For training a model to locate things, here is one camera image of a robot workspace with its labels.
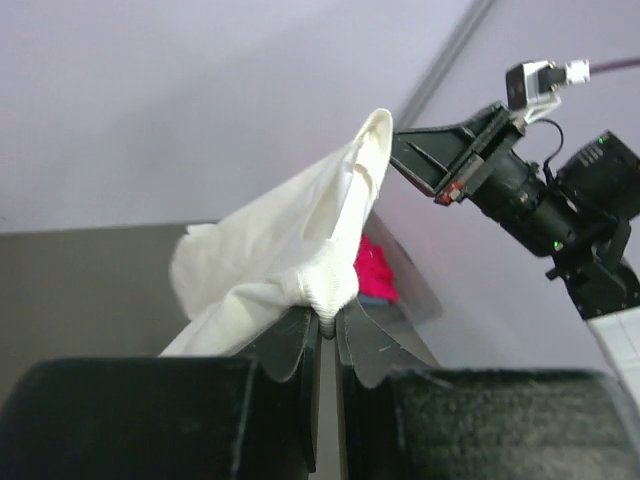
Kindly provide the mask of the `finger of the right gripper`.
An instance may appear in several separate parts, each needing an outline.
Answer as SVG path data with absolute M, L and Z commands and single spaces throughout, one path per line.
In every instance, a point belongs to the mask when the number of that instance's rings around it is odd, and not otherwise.
M 393 132 L 391 164 L 426 196 L 473 196 L 480 186 L 479 123 Z

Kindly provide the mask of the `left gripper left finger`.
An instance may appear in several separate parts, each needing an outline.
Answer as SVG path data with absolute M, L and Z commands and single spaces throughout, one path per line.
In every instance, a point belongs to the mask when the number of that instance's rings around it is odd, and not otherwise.
M 220 361 L 221 472 L 316 471 L 319 349 L 317 316 L 293 307 Z

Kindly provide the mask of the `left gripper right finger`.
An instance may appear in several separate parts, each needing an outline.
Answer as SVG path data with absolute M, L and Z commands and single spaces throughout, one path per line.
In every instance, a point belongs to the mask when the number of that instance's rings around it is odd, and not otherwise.
M 424 479 L 423 418 L 435 410 L 438 379 L 363 309 L 337 315 L 336 380 L 344 479 Z

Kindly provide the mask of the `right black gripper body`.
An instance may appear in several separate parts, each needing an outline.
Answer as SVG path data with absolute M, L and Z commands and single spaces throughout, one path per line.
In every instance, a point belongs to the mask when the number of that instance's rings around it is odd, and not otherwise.
M 434 188 L 436 203 L 472 202 L 537 257 L 576 244 L 578 214 L 514 153 L 524 130 L 504 104 L 481 109 L 449 133 L 461 144 L 439 159 L 446 173 Z

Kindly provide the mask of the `white t shirt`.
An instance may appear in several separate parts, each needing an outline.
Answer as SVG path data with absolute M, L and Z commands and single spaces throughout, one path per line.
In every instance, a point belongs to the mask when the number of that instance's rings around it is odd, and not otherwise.
M 354 263 L 392 136 L 391 113 L 376 109 L 324 159 L 216 224 L 187 226 L 169 278 L 188 323 L 163 355 L 233 355 L 292 306 L 332 330 L 359 290 Z

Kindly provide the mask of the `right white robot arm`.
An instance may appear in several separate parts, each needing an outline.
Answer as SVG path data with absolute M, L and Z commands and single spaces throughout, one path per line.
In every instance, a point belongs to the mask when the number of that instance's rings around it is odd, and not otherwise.
M 549 257 L 616 376 L 631 382 L 639 354 L 620 315 L 639 307 L 625 259 L 639 215 L 639 157 L 606 131 L 557 172 L 514 150 L 534 119 L 493 103 L 452 125 L 398 130 L 393 167 L 441 206 L 469 201 L 520 245 Z

